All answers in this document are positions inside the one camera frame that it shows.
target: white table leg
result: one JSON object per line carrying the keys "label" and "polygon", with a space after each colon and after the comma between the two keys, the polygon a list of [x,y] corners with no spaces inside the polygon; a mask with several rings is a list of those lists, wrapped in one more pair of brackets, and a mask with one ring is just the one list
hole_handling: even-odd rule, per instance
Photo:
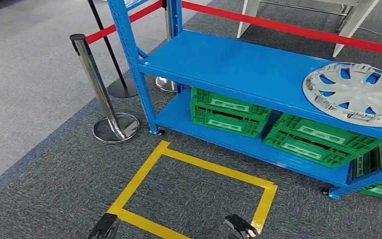
{"label": "white table leg", "polygon": [[[374,9],[377,3],[380,0],[363,0],[360,1],[357,6],[354,8],[354,12],[349,17],[348,22],[340,31],[340,36],[352,37],[355,31],[360,27],[365,18],[367,18],[368,14]],[[336,44],[335,50],[333,52],[333,57],[336,57],[339,52],[343,49],[344,45]]]}
{"label": "white table leg", "polygon": [[[259,0],[245,0],[244,8],[242,8],[242,14],[248,15],[248,16],[257,16],[257,10],[259,5],[260,5]],[[239,22],[238,34],[236,38],[240,38],[249,26],[250,26],[249,23]]]}

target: chrome pole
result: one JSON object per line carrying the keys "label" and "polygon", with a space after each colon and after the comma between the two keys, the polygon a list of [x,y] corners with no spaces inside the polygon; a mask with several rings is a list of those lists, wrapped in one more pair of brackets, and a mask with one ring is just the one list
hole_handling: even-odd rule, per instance
{"label": "chrome pole", "polygon": [[[166,36],[167,39],[172,39],[171,36],[171,30],[170,30],[170,23],[169,23],[169,12],[168,7],[165,7],[165,23],[166,23]],[[163,92],[174,94],[177,91],[177,87],[175,82],[168,80],[163,77],[156,77],[156,86]]]}
{"label": "chrome pole", "polygon": [[94,125],[93,134],[103,143],[115,144],[129,140],[139,128],[138,119],[130,114],[115,113],[95,59],[86,42],[86,36],[73,34],[70,36],[70,40],[106,115]]}

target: shelf foot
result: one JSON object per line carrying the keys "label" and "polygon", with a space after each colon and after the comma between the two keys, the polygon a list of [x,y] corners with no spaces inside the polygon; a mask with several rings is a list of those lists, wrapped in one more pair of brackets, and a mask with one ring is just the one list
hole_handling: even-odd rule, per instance
{"label": "shelf foot", "polygon": [[323,195],[326,195],[327,197],[329,197],[331,199],[334,199],[334,200],[339,200],[340,199],[339,196],[334,195],[333,193],[330,193],[330,189],[329,188],[321,188],[321,193]]}
{"label": "shelf foot", "polygon": [[164,135],[165,133],[166,133],[165,130],[160,129],[159,131],[157,131],[156,135],[157,135],[157,136],[162,136],[162,135]]}

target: stanchion post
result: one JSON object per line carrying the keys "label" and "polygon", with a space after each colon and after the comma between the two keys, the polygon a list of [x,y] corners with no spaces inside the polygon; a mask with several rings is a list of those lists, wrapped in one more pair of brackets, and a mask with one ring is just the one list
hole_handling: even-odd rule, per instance
{"label": "stanchion post", "polygon": [[73,34],[70,36],[70,40],[106,115],[95,124],[93,134],[103,143],[114,144],[129,140],[139,128],[138,119],[130,114],[115,113],[95,59],[86,42],[86,36]]}
{"label": "stanchion post", "polygon": [[[166,23],[166,36],[170,40],[172,38],[171,29],[170,29],[170,20],[168,12],[168,1],[162,0],[162,7],[165,9],[165,23]],[[163,77],[156,77],[156,86],[163,92],[174,94],[177,92],[175,82],[168,80]]]}
{"label": "stanchion post", "polygon": [[[100,30],[104,29],[93,0],[89,0],[89,5],[93,12],[93,16],[95,17],[95,20],[99,29]],[[117,98],[129,98],[129,97],[136,96],[137,90],[135,89],[134,83],[131,80],[126,81],[124,77],[122,76],[121,69],[119,68],[118,61],[116,60],[115,54],[113,52],[112,46],[110,45],[108,37],[105,36],[103,39],[106,44],[107,50],[109,51],[110,57],[112,58],[112,62],[115,66],[116,72],[118,73],[118,76],[119,76],[119,78],[116,81],[114,81],[112,84],[108,86],[107,91],[109,92],[109,94]]]}

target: metal caster wheel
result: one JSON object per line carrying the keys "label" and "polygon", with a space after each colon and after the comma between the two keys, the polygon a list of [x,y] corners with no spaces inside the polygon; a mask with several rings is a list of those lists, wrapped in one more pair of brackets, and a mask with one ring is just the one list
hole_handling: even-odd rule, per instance
{"label": "metal caster wheel", "polygon": [[165,134],[165,131],[163,129],[160,129],[159,131],[157,131],[156,135],[157,136],[162,136]]}
{"label": "metal caster wheel", "polygon": [[329,190],[328,188],[321,188],[321,193],[325,196],[329,196]]}

